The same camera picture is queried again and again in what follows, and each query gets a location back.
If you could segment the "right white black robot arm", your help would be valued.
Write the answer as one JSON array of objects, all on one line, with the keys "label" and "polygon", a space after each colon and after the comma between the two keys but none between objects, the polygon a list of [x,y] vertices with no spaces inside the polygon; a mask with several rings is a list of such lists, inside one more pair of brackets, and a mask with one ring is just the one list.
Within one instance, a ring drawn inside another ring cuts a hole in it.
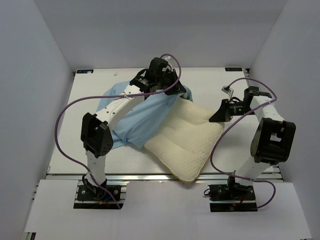
[{"label": "right white black robot arm", "polygon": [[250,86],[244,90],[243,100],[223,99],[218,111],[209,119],[211,123],[226,123],[233,116],[243,119],[254,115],[259,122],[250,145],[250,157],[228,177],[224,191],[233,200],[249,192],[264,170],[289,158],[296,125],[281,117],[273,105],[274,100],[270,93]]}]

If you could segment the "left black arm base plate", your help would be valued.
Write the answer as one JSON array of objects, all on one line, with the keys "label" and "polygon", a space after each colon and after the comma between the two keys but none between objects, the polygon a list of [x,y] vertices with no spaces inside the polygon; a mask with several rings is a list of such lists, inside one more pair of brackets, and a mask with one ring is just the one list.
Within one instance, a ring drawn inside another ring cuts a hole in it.
[{"label": "left black arm base plate", "polygon": [[126,186],[111,184],[107,185],[106,189],[115,198],[119,207],[110,194],[102,191],[98,195],[95,195],[82,183],[77,187],[73,208],[83,210],[120,210],[124,205],[126,197]]}]

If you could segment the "light blue pillowcase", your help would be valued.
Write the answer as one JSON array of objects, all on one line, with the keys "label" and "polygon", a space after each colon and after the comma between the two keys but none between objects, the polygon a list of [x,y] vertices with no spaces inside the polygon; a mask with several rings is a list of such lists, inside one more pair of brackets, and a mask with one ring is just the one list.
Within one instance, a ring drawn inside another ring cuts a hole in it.
[{"label": "light blue pillowcase", "polygon": [[134,107],[122,118],[112,131],[113,149],[127,144],[142,148],[153,137],[177,98],[192,101],[192,92],[185,86],[182,94],[165,93],[149,96],[144,102]]}]

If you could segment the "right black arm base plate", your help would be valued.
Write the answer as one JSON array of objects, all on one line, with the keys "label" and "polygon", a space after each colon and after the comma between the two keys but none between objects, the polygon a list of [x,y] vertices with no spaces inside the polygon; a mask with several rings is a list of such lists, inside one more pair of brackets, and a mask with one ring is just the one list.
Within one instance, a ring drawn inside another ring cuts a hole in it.
[{"label": "right black arm base plate", "polygon": [[211,213],[258,211],[253,186],[243,191],[231,189],[226,184],[211,184],[208,185],[203,195],[209,197]]}]

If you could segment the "cream yellow-edged pillow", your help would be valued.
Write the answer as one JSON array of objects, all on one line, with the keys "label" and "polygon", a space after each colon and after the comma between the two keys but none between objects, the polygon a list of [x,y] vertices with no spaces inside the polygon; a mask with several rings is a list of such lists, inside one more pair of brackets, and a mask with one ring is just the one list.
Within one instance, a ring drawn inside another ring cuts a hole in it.
[{"label": "cream yellow-edged pillow", "polygon": [[212,115],[209,108],[179,97],[144,147],[176,178],[192,183],[225,128],[223,122],[210,122]]}]

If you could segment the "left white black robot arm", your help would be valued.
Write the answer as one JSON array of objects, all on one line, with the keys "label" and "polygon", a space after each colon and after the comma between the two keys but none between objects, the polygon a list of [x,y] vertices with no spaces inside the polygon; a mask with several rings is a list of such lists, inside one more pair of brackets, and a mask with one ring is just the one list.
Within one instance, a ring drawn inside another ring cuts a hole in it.
[{"label": "left white black robot arm", "polygon": [[181,72],[173,69],[166,59],[155,57],[149,67],[138,72],[111,103],[95,114],[86,113],[83,116],[80,139],[89,168],[83,177],[83,184],[94,199],[99,200],[106,193],[106,155],[113,147],[112,131],[118,122],[153,93],[186,93],[180,77]]}]

